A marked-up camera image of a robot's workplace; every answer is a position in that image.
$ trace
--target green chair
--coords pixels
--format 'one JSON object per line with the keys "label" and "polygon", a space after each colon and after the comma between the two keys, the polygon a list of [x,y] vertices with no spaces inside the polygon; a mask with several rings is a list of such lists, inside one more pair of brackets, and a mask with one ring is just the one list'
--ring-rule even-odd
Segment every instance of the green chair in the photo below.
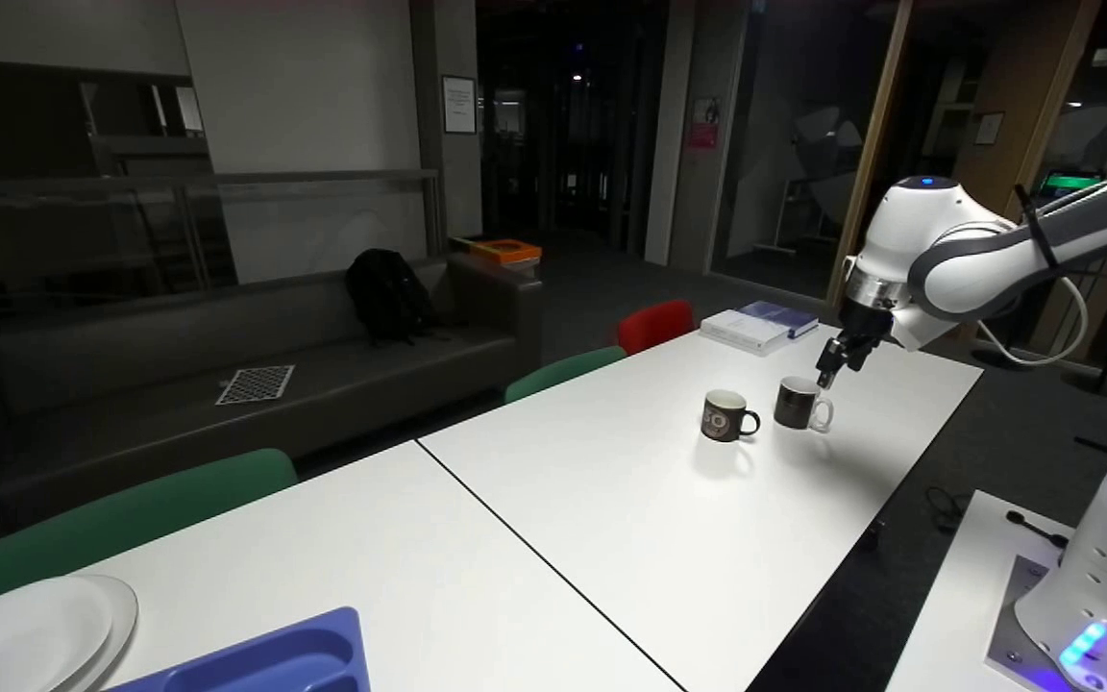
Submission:
{"label": "green chair", "polygon": [[582,377],[582,374],[605,368],[605,366],[624,361],[624,359],[628,359],[628,348],[605,347],[605,348],[585,348],[585,355],[550,361],[550,366],[542,366],[538,374],[527,374],[527,377],[511,379],[511,384],[502,389],[502,398],[511,404],[511,398],[534,395],[534,393],[542,393],[542,389],[553,389],[553,384],[561,384],[561,379],[573,379],[573,377]]}
{"label": "green chair", "polygon": [[295,483],[282,451],[170,471],[0,538],[0,593],[63,578]]}

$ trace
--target dark sofa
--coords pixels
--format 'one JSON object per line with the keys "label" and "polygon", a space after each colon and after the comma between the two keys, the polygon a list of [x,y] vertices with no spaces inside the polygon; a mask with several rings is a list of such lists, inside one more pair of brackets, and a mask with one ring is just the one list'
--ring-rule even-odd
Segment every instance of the dark sofa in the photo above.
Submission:
{"label": "dark sofa", "polygon": [[[0,515],[26,524],[222,452],[292,457],[538,366],[542,284],[416,266],[441,327],[369,343],[343,273],[0,327]],[[240,366],[295,366],[275,404],[216,409]]]}

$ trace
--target black bag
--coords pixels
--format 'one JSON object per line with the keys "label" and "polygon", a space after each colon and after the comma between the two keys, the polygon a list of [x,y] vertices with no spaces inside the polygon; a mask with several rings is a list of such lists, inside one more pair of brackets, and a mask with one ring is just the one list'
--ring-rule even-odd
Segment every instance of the black bag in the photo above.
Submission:
{"label": "black bag", "polygon": [[391,251],[366,251],[354,257],[348,298],[357,324],[375,343],[411,343],[436,327],[436,305],[411,266]]}

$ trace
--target black cup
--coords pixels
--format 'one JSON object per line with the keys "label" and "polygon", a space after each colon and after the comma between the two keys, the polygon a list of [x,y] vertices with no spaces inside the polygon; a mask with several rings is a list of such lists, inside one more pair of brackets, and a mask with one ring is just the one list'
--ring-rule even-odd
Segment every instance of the black cup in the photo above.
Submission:
{"label": "black cup", "polygon": [[744,409],[744,398],[738,393],[728,389],[710,389],[705,398],[705,420],[698,430],[714,441],[735,441],[743,436],[756,436],[762,414]]}
{"label": "black cup", "polygon": [[792,430],[828,430],[831,427],[831,398],[820,398],[820,384],[812,377],[785,377],[775,395],[775,423]]}

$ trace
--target blue container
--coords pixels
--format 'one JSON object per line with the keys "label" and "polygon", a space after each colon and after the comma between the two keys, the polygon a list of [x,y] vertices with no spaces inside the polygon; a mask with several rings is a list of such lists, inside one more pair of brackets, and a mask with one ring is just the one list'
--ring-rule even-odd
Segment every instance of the blue container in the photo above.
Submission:
{"label": "blue container", "polygon": [[369,692],[354,606],[150,671],[123,692]]}

